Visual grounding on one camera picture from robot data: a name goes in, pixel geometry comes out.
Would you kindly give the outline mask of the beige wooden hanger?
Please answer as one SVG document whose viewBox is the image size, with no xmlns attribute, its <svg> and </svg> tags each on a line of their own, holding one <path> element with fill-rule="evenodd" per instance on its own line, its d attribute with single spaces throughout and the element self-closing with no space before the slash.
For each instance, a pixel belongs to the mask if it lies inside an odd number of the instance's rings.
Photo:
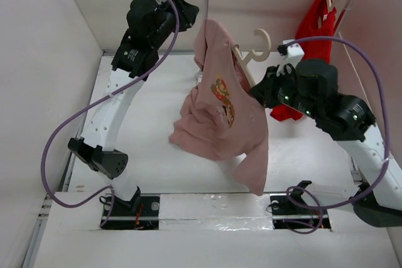
<svg viewBox="0 0 402 268">
<path fill-rule="evenodd" d="M 232 48 L 232 52 L 235 55 L 240 67 L 242 68 L 242 71 L 244 72 L 250 87 L 255 86 L 255 81 L 251 75 L 251 72 L 248 69 L 248 63 L 250 61 L 261 63 L 265 61 L 271 53 L 271 38 L 268 32 L 264 29 L 258 28 L 254 30 L 254 36 L 258 36 L 262 39 L 263 51 L 261 53 L 258 53 L 257 51 L 252 49 L 247 53 L 246 56 L 243 56 L 241 50 L 237 45 L 233 46 Z"/>
</svg>

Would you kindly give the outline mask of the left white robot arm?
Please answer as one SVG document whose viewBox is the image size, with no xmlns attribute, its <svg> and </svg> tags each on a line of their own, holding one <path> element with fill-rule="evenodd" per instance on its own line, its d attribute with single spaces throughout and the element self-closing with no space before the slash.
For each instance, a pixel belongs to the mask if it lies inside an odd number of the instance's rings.
<svg viewBox="0 0 402 268">
<path fill-rule="evenodd" d="M 139 188 L 126 169 L 128 155 L 116 149 L 117 135 L 134 96 L 147 80 L 147 72 L 159 60 L 158 50 L 175 31 L 191 28 L 199 8 L 185 0 L 133 0 L 126 30 L 112 60 L 104 91 L 106 100 L 97 106 L 89 125 L 68 148 L 114 188 L 118 208 L 134 215 L 140 207 Z"/>
</svg>

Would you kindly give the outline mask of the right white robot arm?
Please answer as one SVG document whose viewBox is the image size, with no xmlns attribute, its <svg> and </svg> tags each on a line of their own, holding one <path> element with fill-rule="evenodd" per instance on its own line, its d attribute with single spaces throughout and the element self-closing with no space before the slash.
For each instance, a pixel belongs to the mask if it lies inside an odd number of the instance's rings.
<svg viewBox="0 0 402 268">
<path fill-rule="evenodd" d="M 352 205 L 353 212 L 373 227 L 401 226 L 401 168 L 389 151 L 389 137 L 382 136 L 365 101 L 338 91 L 337 69 L 319 59 L 297 66 L 271 66 L 250 94 L 265 108 L 286 105 L 315 121 L 353 159 L 363 175 L 357 193 L 326 204 L 299 192 L 290 198 L 297 213 Z"/>
</svg>

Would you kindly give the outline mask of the pink t shirt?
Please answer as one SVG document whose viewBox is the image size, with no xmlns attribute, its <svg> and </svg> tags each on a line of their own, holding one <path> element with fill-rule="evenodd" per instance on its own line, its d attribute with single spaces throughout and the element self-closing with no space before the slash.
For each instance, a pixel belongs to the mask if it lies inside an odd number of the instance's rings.
<svg viewBox="0 0 402 268">
<path fill-rule="evenodd" d="M 244 155 L 232 177 L 261 196 L 269 159 L 266 111 L 248 93 L 250 84 L 234 54 L 235 45 L 221 23 L 204 22 L 194 42 L 201 80 L 185 97 L 169 142 L 213 161 Z"/>
</svg>

